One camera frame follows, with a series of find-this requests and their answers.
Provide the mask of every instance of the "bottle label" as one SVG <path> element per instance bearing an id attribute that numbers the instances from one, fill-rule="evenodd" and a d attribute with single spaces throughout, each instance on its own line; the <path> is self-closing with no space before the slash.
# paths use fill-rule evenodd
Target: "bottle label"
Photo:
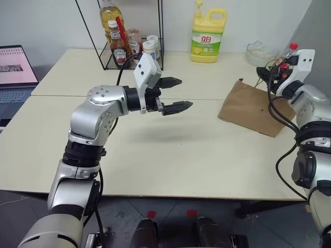
<path id="1" fill-rule="evenodd" d="M 117 63 L 121 66 L 126 60 L 126 52 L 124 49 L 114 49 L 113 51 Z"/>
<path id="2" fill-rule="evenodd" d="M 119 33 L 118 29 L 116 31 L 111 31 L 110 35 L 111 35 L 112 39 L 119 39 L 121 37 L 121 34 Z"/>
<path id="3" fill-rule="evenodd" d="M 140 46 L 139 46 L 139 43 L 137 41 L 129 40 L 129 46 L 131 48 L 132 53 L 139 53 Z"/>
<path id="4" fill-rule="evenodd" d="M 191 54 L 217 56 L 223 33 L 203 33 L 193 31 Z"/>

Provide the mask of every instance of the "black cable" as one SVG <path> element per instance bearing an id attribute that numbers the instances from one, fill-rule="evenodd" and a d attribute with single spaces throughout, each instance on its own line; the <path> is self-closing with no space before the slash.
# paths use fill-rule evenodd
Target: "black cable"
<path id="1" fill-rule="evenodd" d="M 99 214 L 98 207 L 96 207 L 96 209 L 95 209 L 95 216 L 97 218 L 97 222 L 98 222 L 98 226 L 99 226 L 101 244 L 103 244 L 103 242 L 105 241 L 105 238 L 104 238 L 103 227 L 102 227 L 102 222 L 101 222 L 101 217 Z"/>
<path id="2" fill-rule="evenodd" d="M 88 217 L 85 219 L 84 223 L 83 223 L 83 227 L 86 226 L 86 224 L 88 223 L 88 221 L 91 219 L 93 213 L 95 212 L 95 209 L 98 207 L 99 202 L 101 200 L 102 197 L 102 192 L 103 192 L 103 175 L 102 175 L 102 170 L 101 168 L 99 169 L 99 177 L 100 177 L 100 191 L 99 191 L 99 197 L 97 199 L 97 202 L 94 206 L 94 209 L 92 210 L 92 212 L 88 215 Z"/>
<path id="3" fill-rule="evenodd" d="M 290 97 L 283 97 L 283 96 L 282 96 L 282 97 L 274 97 L 274 98 L 272 98 L 272 102 L 274 102 L 274 101 L 277 100 L 277 99 L 290 99 Z M 292 129 L 293 132 L 297 133 L 296 129 L 295 129 L 293 126 L 289 125 L 289 124 L 288 124 L 287 122 L 285 122 L 284 120 L 279 119 L 279 118 L 274 114 L 274 112 L 272 111 L 272 105 L 271 105 L 270 103 L 268 104 L 268 110 L 269 110 L 270 115 L 271 115 L 276 121 L 282 123 L 284 126 L 290 128 L 290 129 Z"/>
<path id="4" fill-rule="evenodd" d="M 293 122 L 291 122 L 288 118 L 286 118 L 281 112 L 278 111 L 278 109 L 275 107 L 274 103 L 273 103 L 273 99 L 272 99 L 272 96 L 271 96 L 271 84 L 273 82 L 272 78 L 273 78 L 273 75 L 274 75 L 274 72 L 276 69 L 278 69 L 280 66 L 277 65 L 275 67 L 272 68 L 272 70 L 270 71 L 270 77 L 269 77 L 269 80 L 268 80 L 268 84 L 267 84 L 267 94 L 268 94 L 268 98 L 269 98 L 269 103 L 272 107 L 272 109 L 283 119 L 285 120 L 289 125 L 291 125 L 293 127 L 293 129 L 295 129 L 295 133 L 298 133 L 299 132 L 299 128 L 296 126 L 296 124 L 294 124 Z"/>
<path id="5" fill-rule="evenodd" d="M 132 55 L 130 55 L 124 62 L 124 64 L 122 65 L 121 67 L 121 70 L 119 71 L 119 74 L 118 74 L 118 78 L 117 78 L 117 82 L 116 82 L 116 85 L 118 86 L 119 85 L 119 82 L 121 81 L 121 77 L 122 77 L 122 73 L 123 73 L 123 70 L 124 68 L 126 67 L 126 65 L 130 62 L 131 59 L 133 59 L 134 57 L 137 57 L 138 56 L 138 53 L 134 53 Z M 112 127 L 112 129 L 110 130 L 109 132 L 109 135 L 111 135 L 111 133 L 114 131 L 114 129 L 116 128 L 116 125 L 117 125 L 117 122 L 118 122 L 118 117 L 116 118 L 115 120 L 115 123 Z M 100 177 L 100 192 L 99 192 L 99 197 L 97 199 L 97 202 L 94 206 L 94 209 L 92 210 L 92 212 L 88 215 L 88 217 L 85 219 L 84 223 L 83 223 L 83 227 L 88 223 L 88 221 L 91 219 L 93 213 L 95 213 L 96 215 L 96 218 L 97 218 L 97 222 L 98 222 L 98 226 L 99 226 L 99 231 L 100 231 L 100 237 L 101 237 L 101 242 L 102 240 L 104 240 L 104 233 L 103 233 L 103 228 L 102 228 L 102 222 L 101 222 L 101 218 L 100 218 L 100 215 L 99 215 L 99 212 L 98 212 L 98 205 L 99 205 L 99 202 L 101 200 L 101 197 L 102 197 L 102 192 L 103 192 L 103 175 L 102 175 L 102 170 L 101 168 L 99 169 L 99 177 Z"/>
<path id="6" fill-rule="evenodd" d="M 129 57 L 126 59 L 126 61 L 124 62 L 124 64 L 123 64 L 122 67 L 121 67 L 121 70 L 119 71 L 119 74 L 118 74 L 118 78 L 117 78 L 117 82 L 116 82 L 116 85 L 117 85 L 117 86 L 119 85 L 119 82 L 121 81 L 121 77 L 122 77 L 122 73 L 123 73 L 124 68 L 126 67 L 126 65 L 129 63 L 129 61 L 130 61 L 131 59 L 133 59 L 134 57 L 137 57 L 137 56 L 138 56 L 138 53 L 134 53 L 134 54 L 132 54 L 131 56 L 129 56 Z M 111 129 L 110 132 L 109 132 L 109 135 L 111 135 L 111 133 L 112 133 L 112 132 L 114 131 L 114 129 L 116 128 L 117 123 L 118 123 L 118 117 L 116 118 L 115 123 L 114 123 L 112 129 Z"/>
<path id="7" fill-rule="evenodd" d="M 296 149 L 296 144 L 287 152 L 285 153 L 283 156 L 281 156 L 277 162 L 276 162 L 276 172 L 279 176 L 279 178 L 283 181 L 283 183 L 286 184 L 287 187 L 289 187 L 295 194 L 297 194 L 298 196 L 300 196 L 302 199 L 307 200 L 307 198 L 303 195 L 301 195 L 299 192 L 297 192 L 292 186 L 289 185 L 288 182 L 286 182 L 286 180 L 282 177 L 280 171 L 279 171 L 279 163 L 286 158 L 288 155 L 290 155 L 294 150 Z"/>
<path id="8" fill-rule="evenodd" d="M 123 64 L 122 67 L 121 67 L 121 70 L 119 71 L 119 74 L 118 74 L 118 78 L 117 78 L 117 82 L 116 82 L 116 85 L 117 85 L 117 86 L 119 85 L 119 82 L 120 82 L 120 80 L 121 80 L 121 77 L 122 77 L 122 73 L 123 73 L 124 68 L 126 67 L 126 65 L 129 63 L 129 61 L 130 61 L 131 59 L 133 59 L 134 57 L 137 57 L 137 56 L 138 56 L 138 53 L 134 53 L 134 54 L 130 55 L 130 56 L 126 59 L 126 61 L 124 62 L 124 64 Z"/>

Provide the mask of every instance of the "cooking oil bottle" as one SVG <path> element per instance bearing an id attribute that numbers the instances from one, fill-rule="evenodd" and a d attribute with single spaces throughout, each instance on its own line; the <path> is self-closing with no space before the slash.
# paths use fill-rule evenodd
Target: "cooking oil bottle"
<path id="1" fill-rule="evenodd" d="M 223 35 L 227 12 L 224 9 L 211 9 L 202 17 L 200 7 L 202 1 L 195 1 L 198 10 L 194 13 L 191 44 L 191 60 L 201 63 L 213 63 L 218 56 L 221 37 Z M 222 15 L 221 19 L 212 14 Z"/>
<path id="2" fill-rule="evenodd" d="M 110 28 L 108 26 L 108 21 L 111 20 L 117 21 L 119 19 L 121 24 L 118 24 L 118 26 L 120 27 L 120 25 L 122 25 L 123 30 L 125 30 L 123 16 L 119 8 L 116 5 L 114 5 L 111 0 L 102 0 L 100 7 L 101 7 L 100 18 L 101 18 L 102 26 L 104 28 L 104 33 L 107 38 L 108 44 L 110 45 L 112 43 L 112 37 L 110 35 Z"/>

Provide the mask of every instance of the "bottle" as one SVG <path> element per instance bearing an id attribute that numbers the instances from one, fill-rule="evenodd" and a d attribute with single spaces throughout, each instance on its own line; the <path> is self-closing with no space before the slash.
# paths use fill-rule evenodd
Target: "bottle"
<path id="1" fill-rule="evenodd" d="M 147 36 L 147 41 L 152 41 L 154 42 L 154 48 L 155 48 L 155 58 L 159 59 L 160 57 L 160 44 L 159 44 L 159 37 L 156 35 L 148 35 Z"/>
<path id="2" fill-rule="evenodd" d="M 111 43 L 111 35 L 110 35 L 110 28 L 108 26 L 108 21 L 116 19 L 118 22 L 121 24 L 118 24 L 119 26 L 121 25 L 124 28 L 124 20 L 121 11 L 119 8 L 112 3 L 111 0 L 102 0 L 101 1 L 101 6 L 100 6 L 100 18 L 101 18 L 101 23 L 104 28 L 105 36 L 107 38 L 108 44 Z"/>
<path id="3" fill-rule="evenodd" d="M 142 53 L 143 44 L 141 42 L 141 35 L 138 29 L 132 28 L 128 30 L 128 40 L 131 53 Z M 133 62 L 138 64 L 139 57 L 133 58 Z"/>
<path id="4" fill-rule="evenodd" d="M 143 43 L 144 53 L 149 53 L 155 59 L 155 45 L 152 41 L 145 41 Z"/>
<path id="5" fill-rule="evenodd" d="M 193 32 L 191 44 L 191 60 L 201 63 L 213 63 L 218 56 L 221 37 L 223 35 L 227 12 L 224 9 L 211 9 L 202 17 L 200 7 L 202 1 L 195 1 L 198 11 L 193 18 Z M 221 19 L 215 19 L 213 14 L 222 15 Z"/>
<path id="6" fill-rule="evenodd" d="M 108 21 L 108 26 L 110 28 L 110 35 L 112 38 L 110 50 L 112 51 L 116 66 L 120 69 L 127 57 L 130 56 L 130 47 L 123 41 L 116 21 Z"/>
<path id="7" fill-rule="evenodd" d="M 292 42 L 288 48 L 286 48 L 284 51 L 282 51 L 278 57 L 281 58 L 289 58 L 293 53 L 295 53 L 295 50 L 297 50 L 298 44 L 295 42 Z"/>

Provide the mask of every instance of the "small white bottle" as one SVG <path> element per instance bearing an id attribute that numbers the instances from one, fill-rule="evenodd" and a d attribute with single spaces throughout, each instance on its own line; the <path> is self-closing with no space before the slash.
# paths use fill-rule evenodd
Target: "small white bottle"
<path id="1" fill-rule="evenodd" d="M 147 41 L 154 42 L 155 45 L 155 58 L 158 59 L 160 57 L 160 44 L 159 44 L 159 37 L 156 35 L 148 35 Z"/>
<path id="2" fill-rule="evenodd" d="M 291 55 L 294 55 L 297 48 L 298 48 L 298 44 L 292 42 L 288 48 L 286 48 L 284 51 L 281 52 L 279 57 L 289 58 L 289 57 L 291 57 Z"/>
<path id="3" fill-rule="evenodd" d="M 148 53 L 155 59 L 155 44 L 152 41 L 145 41 L 143 43 L 143 50 L 144 53 Z"/>

